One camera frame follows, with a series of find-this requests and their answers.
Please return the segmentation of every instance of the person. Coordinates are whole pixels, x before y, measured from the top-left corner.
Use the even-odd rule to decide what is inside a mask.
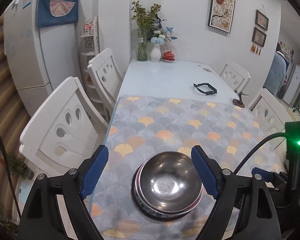
[[[271,94],[277,96],[286,75],[286,61],[281,46],[278,43],[274,58],[266,78],[264,88],[268,89]]]

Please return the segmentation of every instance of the patterned tablecloth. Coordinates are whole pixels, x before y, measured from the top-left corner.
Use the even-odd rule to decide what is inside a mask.
[[[190,156],[200,145],[221,168],[234,170],[245,155],[264,138],[248,109],[218,103],[166,99],[120,98],[106,139],[109,161],[95,188],[91,216],[106,236],[129,239],[172,239],[198,234],[215,203],[204,192],[198,206],[172,222],[158,222],[134,206],[131,179],[147,159],[163,151]],[[261,147],[238,175],[250,176],[259,167],[281,171],[283,166],[269,144]],[[234,209],[227,230],[234,227]]]

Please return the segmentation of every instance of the white vase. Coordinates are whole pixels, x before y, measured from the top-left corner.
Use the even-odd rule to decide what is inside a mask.
[[[153,48],[150,53],[150,59],[153,62],[158,62],[161,59],[160,44],[153,44]]]

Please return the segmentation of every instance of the dining table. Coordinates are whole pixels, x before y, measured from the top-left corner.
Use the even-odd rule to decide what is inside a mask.
[[[193,85],[198,83],[209,83],[217,93],[200,93]],[[135,206],[131,180],[152,156],[177,151],[191,157],[195,145],[200,145],[221,168],[233,171],[265,137],[252,112],[233,105],[234,98],[237,95],[208,65],[131,60],[104,140],[109,160],[90,197],[91,217],[105,239],[196,238],[215,204],[212,196],[203,189],[202,199],[189,214],[159,222]],[[268,143],[255,152],[238,175],[251,176],[254,167],[275,172],[284,169]],[[238,213],[234,208],[228,232],[234,228]]]

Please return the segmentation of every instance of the red heart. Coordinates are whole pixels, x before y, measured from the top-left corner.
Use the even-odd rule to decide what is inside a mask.
[[[223,4],[223,2],[224,2],[225,0],[216,0],[216,2],[217,2],[217,4]]]

